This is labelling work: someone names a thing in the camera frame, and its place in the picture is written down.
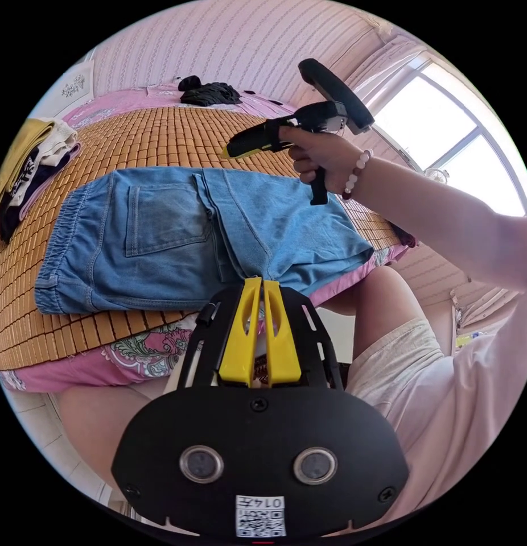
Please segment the person's right hand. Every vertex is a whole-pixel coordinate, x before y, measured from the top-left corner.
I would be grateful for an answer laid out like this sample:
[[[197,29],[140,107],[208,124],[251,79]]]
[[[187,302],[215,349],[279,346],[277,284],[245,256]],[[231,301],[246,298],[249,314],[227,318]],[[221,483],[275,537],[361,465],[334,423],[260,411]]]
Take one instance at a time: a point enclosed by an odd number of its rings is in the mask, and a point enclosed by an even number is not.
[[[281,127],[279,137],[293,144],[289,155],[301,182],[311,184],[321,168],[327,192],[370,204],[368,166],[372,152],[363,151],[335,134],[310,133],[294,127]]]

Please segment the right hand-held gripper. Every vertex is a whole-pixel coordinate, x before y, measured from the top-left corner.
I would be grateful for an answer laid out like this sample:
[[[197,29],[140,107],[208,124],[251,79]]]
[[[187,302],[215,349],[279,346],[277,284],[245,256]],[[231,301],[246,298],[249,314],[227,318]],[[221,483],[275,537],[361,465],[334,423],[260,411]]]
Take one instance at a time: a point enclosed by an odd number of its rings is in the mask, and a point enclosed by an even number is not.
[[[320,134],[336,133],[346,124],[347,112],[342,103],[324,101],[309,104],[290,115],[266,119],[235,134],[223,148],[220,158],[241,159],[262,152],[278,153],[291,149],[294,144],[280,138],[281,127],[296,127]]]

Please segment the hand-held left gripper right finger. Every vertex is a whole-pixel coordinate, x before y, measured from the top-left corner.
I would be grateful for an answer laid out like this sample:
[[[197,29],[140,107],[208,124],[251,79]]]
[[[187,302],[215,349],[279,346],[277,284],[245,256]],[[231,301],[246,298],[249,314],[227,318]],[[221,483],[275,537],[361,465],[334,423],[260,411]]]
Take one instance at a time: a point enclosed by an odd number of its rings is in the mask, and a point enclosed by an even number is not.
[[[297,383],[301,369],[289,318],[278,282],[263,281],[267,381]]]

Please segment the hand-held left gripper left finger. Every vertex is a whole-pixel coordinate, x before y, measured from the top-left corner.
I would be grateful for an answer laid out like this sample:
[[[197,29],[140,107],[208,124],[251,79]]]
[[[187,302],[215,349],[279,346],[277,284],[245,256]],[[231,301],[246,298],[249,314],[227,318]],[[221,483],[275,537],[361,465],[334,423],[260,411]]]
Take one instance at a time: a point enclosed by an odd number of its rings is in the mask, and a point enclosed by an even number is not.
[[[224,383],[251,383],[258,337],[262,279],[245,279],[219,367]]]

